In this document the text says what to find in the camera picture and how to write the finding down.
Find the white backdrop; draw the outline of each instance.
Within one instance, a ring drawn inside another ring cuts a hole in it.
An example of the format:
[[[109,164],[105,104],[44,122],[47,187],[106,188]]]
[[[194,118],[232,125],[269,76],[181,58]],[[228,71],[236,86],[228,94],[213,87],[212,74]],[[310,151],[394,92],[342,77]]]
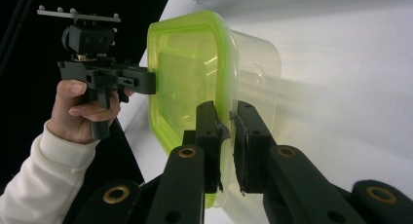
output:
[[[279,50],[278,144],[301,149],[348,191],[376,179],[413,198],[413,0],[169,0],[162,19],[200,10]],[[145,179],[162,173],[146,96],[123,104],[119,119]],[[236,185],[206,223],[266,222],[261,197]]]

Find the white sweater cuff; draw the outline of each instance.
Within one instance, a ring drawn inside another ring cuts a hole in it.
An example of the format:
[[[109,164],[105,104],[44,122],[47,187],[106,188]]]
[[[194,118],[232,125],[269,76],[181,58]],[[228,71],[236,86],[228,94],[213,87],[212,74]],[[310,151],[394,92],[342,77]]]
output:
[[[50,162],[68,168],[88,166],[94,157],[98,140],[89,144],[77,144],[53,135],[44,125],[40,141],[40,152]]]

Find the human hand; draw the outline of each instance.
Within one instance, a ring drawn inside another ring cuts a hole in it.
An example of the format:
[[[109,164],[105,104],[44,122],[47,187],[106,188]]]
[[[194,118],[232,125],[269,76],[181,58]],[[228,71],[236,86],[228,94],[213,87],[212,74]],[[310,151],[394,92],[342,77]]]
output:
[[[113,123],[121,110],[116,90],[110,94],[110,109],[105,109],[99,106],[97,100],[82,103],[86,89],[85,83],[76,80],[58,83],[52,118],[47,124],[52,134],[70,142],[87,144],[94,141],[91,121]],[[132,92],[125,90],[125,94],[130,96]]]

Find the green plastic container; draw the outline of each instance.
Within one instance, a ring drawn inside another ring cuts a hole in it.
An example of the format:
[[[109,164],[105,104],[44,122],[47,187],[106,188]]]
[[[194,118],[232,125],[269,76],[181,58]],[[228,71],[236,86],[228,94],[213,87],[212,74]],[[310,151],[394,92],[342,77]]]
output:
[[[214,101],[231,131],[230,113],[236,113],[238,99],[253,104],[272,127],[281,62],[268,41],[233,31],[219,14],[201,11],[152,23],[147,46],[148,69],[157,76],[157,93],[149,97],[150,125],[167,154],[182,144],[185,130],[195,129],[196,107],[205,101]],[[224,193],[232,146],[233,138],[222,145]],[[224,200],[222,193],[207,195],[206,207]]]

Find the finger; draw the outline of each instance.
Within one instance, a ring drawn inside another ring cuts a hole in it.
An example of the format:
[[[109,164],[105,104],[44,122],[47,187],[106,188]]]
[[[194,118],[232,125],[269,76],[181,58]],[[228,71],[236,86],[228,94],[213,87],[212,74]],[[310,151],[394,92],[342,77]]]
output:
[[[57,85],[56,94],[61,97],[75,97],[85,93],[87,85],[77,80],[62,80]]]
[[[86,119],[98,122],[116,118],[121,111],[119,97],[113,94],[110,97],[110,109],[105,109],[99,106],[98,101],[92,101],[86,104],[73,106],[69,113],[72,116],[82,116]]]
[[[128,90],[128,89],[124,89],[124,93],[125,93],[125,95],[127,95],[127,96],[131,96],[131,95],[134,94],[134,92],[132,92],[132,91],[130,91],[130,90]]]

